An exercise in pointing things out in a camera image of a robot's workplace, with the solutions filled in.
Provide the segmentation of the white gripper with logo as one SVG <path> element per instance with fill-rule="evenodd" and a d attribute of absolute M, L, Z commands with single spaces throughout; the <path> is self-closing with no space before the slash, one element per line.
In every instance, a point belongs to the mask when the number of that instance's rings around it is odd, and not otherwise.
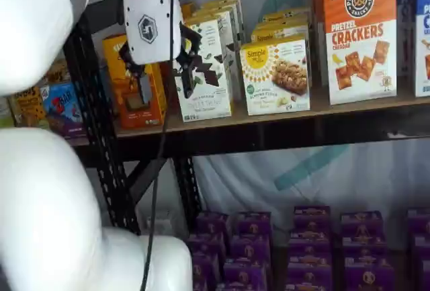
<path fill-rule="evenodd" d="M 192 71 L 202 36 L 182 24 L 179 0 L 124 0 L 127 41 L 119 50 L 130 77 L 136 80 L 143 104 L 153 98 L 147 64 L 175 58 L 180 68 L 184 97 L 194 92 Z"/>

